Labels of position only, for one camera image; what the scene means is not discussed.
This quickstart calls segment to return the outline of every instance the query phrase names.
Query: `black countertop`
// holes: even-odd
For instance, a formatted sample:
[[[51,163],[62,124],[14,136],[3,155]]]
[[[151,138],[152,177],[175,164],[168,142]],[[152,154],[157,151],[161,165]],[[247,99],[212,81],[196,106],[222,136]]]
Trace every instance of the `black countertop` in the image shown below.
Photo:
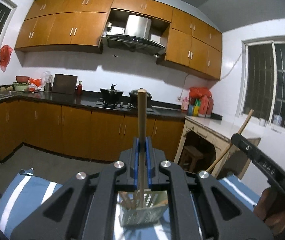
[[[99,100],[99,96],[92,94],[85,94],[82,96],[77,95],[66,95],[58,93],[24,93],[15,92],[13,95],[8,95],[6,97],[0,98],[0,103],[6,101],[12,101],[15,99],[24,99],[28,101],[40,101],[46,103],[52,103],[63,106],[73,106],[86,108],[96,111],[110,112],[114,114],[128,114],[137,116],[137,109],[127,109],[127,108],[108,108],[106,106],[97,105],[96,102]],[[164,108],[152,106],[153,112],[147,112],[147,117],[155,117],[157,119],[172,119],[172,120],[185,120],[186,112],[180,109],[174,108]]]

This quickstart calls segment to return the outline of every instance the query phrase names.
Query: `gas stove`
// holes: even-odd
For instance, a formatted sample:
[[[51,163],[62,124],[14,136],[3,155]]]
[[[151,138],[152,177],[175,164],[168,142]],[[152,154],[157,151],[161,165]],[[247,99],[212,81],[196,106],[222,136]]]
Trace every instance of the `gas stove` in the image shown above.
[[[103,106],[104,108],[109,108],[109,109],[137,109],[137,107],[134,107],[132,104],[124,104],[124,103],[117,103],[114,105],[111,104],[106,104],[103,100],[97,101],[96,105]],[[147,108],[147,112],[153,112],[154,110],[150,107]]]

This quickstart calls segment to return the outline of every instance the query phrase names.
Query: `wooden stool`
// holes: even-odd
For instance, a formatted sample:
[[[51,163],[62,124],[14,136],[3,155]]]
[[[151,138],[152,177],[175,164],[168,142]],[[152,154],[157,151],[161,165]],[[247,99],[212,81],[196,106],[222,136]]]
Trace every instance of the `wooden stool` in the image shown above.
[[[196,166],[196,163],[198,160],[201,160],[204,158],[204,155],[195,147],[192,145],[185,146],[183,148],[182,154],[181,154],[181,159],[179,165],[183,168],[185,160],[187,157],[190,157],[192,159],[190,167],[189,167],[189,172],[193,172]]]

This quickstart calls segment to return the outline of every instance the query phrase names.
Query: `broom handle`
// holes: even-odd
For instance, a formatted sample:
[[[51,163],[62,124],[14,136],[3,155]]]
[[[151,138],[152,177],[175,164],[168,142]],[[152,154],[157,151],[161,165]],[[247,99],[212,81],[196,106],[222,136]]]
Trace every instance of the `broom handle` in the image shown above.
[[[238,134],[241,134],[242,131],[245,129],[246,125],[248,124],[251,116],[253,114],[253,109],[251,109],[249,111],[249,114],[246,118],[246,120],[244,121],[243,125],[240,127]],[[227,148],[223,151],[222,154],[220,154],[220,156],[213,162],[213,164],[210,165],[210,167],[206,170],[207,172],[210,172],[216,165],[218,162],[220,162],[220,160],[226,155],[226,153],[230,150],[230,148],[232,147],[232,143],[230,142],[229,145],[227,146]]]
[[[146,122],[147,91],[138,90],[138,135],[139,135],[139,199],[140,207],[144,207],[145,163],[146,163]]]

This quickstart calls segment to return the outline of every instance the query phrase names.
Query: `cutting board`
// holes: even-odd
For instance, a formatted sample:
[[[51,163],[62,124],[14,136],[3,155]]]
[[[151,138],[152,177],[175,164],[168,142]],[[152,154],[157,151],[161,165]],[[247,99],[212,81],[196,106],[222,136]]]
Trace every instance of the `cutting board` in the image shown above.
[[[78,76],[55,74],[53,87],[54,93],[69,94],[75,93]]]

